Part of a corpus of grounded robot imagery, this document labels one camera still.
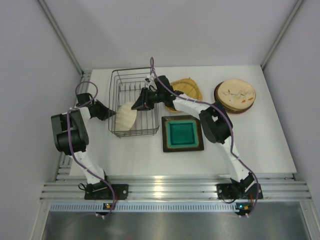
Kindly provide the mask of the dark wire dish rack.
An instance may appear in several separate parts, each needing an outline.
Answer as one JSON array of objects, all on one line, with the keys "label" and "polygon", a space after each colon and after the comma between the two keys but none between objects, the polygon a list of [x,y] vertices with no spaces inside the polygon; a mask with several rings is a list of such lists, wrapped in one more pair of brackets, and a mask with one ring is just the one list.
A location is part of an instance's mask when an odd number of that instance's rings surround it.
[{"label": "dark wire dish rack", "polygon": [[[126,103],[135,103],[144,87],[153,86],[148,82],[150,69],[148,67],[115,69],[111,72],[108,108],[113,112]],[[109,118],[108,129],[117,137],[132,137],[142,135],[154,135],[160,127],[159,106],[154,105],[152,110],[139,110],[136,120],[129,130],[120,130],[116,124],[116,116]]]}]

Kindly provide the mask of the dark square plate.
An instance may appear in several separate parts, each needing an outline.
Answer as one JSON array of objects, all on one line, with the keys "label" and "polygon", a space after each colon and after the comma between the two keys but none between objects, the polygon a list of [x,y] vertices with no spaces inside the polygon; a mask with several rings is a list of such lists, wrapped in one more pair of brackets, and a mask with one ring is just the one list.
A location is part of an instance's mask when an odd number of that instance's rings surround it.
[{"label": "dark square plate", "polygon": [[191,115],[163,116],[162,150],[165,153],[203,151],[200,121]]}]

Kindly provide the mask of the orange woven square plate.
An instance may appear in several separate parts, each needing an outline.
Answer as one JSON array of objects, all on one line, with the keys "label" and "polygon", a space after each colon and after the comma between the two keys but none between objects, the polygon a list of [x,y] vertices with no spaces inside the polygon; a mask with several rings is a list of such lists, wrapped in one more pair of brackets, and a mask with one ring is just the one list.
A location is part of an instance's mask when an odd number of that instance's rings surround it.
[{"label": "orange woven square plate", "polygon": [[198,101],[203,100],[202,92],[197,83],[191,78],[183,78],[170,83],[175,91],[180,91],[186,94],[188,97],[196,99]]}]

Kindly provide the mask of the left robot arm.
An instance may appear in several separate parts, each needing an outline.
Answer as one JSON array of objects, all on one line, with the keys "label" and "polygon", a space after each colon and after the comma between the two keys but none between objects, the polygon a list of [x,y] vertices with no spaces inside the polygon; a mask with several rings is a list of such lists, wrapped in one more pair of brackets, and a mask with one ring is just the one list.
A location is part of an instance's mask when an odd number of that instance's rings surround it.
[{"label": "left robot arm", "polygon": [[93,118],[106,121],[116,112],[95,100],[90,93],[77,94],[76,98],[75,108],[50,118],[54,145],[59,152],[72,157],[84,172],[86,186],[83,190],[107,199],[113,194],[113,186],[89,152],[90,139],[86,124]]}]

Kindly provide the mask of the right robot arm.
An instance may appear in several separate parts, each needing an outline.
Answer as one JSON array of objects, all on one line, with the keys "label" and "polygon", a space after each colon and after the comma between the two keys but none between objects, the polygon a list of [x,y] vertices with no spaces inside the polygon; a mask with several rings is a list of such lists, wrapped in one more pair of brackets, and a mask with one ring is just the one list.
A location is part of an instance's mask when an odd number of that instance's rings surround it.
[{"label": "right robot arm", "polygon": [[230,173],[230,187],[238,198],[246,198],[252,191],[257,194],[260,184],[257,176],[241,160],[235,145],[232,122],[220,102],[208,103],[189,97],[182,91],[174,90],[166,76],[154,79],[156,88],[143,87],[132,110],[148,111],[155,104],[164,103],[165,106],[176,111],[187,113],[200,121],[206,139],[213,144],[221,144],[227,155]]}]

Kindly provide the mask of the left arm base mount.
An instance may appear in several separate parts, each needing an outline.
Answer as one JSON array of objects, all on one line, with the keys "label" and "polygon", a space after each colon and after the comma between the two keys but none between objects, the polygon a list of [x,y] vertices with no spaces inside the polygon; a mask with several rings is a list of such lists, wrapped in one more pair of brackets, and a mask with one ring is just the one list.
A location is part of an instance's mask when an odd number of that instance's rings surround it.
[{"label": "left arm base mount", "polygon": [[[112,184],[111,185],[115,200],[126,200],[129,194],[128,184]],[[103,182],[96,184],[88,184],[85,189],[85,200],[113,200],[113,194],[111,189]]]}]

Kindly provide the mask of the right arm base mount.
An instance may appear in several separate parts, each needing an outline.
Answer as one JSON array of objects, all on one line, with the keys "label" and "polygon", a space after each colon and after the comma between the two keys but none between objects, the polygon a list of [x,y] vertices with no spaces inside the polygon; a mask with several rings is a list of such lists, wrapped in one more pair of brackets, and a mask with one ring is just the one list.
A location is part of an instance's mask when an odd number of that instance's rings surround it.
[{"label": "right arm base mount", "polygon": [[263,193],[260,185],[255,182],[248,188],[244,188],[238,183],[220,183],[216,185],[218,199],[224,201],[233,200],[249,200],[251,197],[255,199],[263,199]]}]

